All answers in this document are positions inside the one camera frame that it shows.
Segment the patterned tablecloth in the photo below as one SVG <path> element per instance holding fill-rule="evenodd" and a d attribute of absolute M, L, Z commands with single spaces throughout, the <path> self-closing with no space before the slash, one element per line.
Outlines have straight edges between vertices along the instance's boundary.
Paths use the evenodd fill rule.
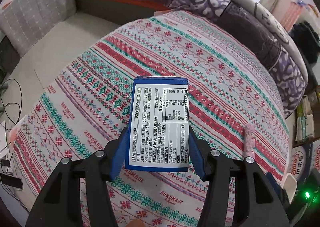
<path fill-rule="evenodd" d="M 197 137 L 229 157 L 244 157 L 244 125 L 256 127 L 255 158 L 280 181 L 288 129 L 276 85 L 257 58 L 225 31 L 184 11 L 128 23 L 69 64 L 24 118 L 15 160 L 37 195 L 63 157 L 86 158 L 128 124 L 138 75 L 189 79 L 190 125 Z M 227 222 L 233 215 L 230 181 Z M 208 182 L 190 163 L 186 173 L 123 170 L 108 183 L 119 226 L 140 218 L 153 226 L 196 226 Z M 89 226 L 85 183 L 81 209 Z"/>

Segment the black phone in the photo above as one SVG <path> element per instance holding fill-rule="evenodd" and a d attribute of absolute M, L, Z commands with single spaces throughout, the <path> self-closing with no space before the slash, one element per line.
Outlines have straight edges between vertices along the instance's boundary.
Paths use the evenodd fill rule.
<path fill-rule="evenodd" d="M 9 185 L 21 190 L 23 189 L 22 180 L 18 177 L 0 173 L 0 180 L 5 185 Z"/>

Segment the pink fluffy object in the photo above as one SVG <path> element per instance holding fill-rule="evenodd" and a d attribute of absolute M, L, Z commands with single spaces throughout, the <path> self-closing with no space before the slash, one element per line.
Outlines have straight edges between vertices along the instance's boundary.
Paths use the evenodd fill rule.
<path fill-rule="evenodd" d="M 253 124 L 248 123 L 244 126 L 244 157 L 250 156 L 254 158 L 253 149 L 256 146 L 253 133 L 256 128 Z"/>

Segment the white label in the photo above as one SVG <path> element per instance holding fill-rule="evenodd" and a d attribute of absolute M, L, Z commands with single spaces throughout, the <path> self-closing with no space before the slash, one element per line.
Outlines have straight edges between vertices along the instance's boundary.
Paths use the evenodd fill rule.
<path fill-rule="evenodd" d="M 189 166 L 188 85 L 136 84 L 129 165 Z"/>

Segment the stack of books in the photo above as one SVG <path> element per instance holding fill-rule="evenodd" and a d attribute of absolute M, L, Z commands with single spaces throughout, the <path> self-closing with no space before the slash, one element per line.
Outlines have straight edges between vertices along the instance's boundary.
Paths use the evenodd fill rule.
<path fill-rule="evenodd" d="M 315 125 L 313 121 L 312 110 L 310 102 L 306 96 L 304 96 L 297 107 L 297 135 L 296 142 L 303 143 L 310 138 L 314 138 Z"/>

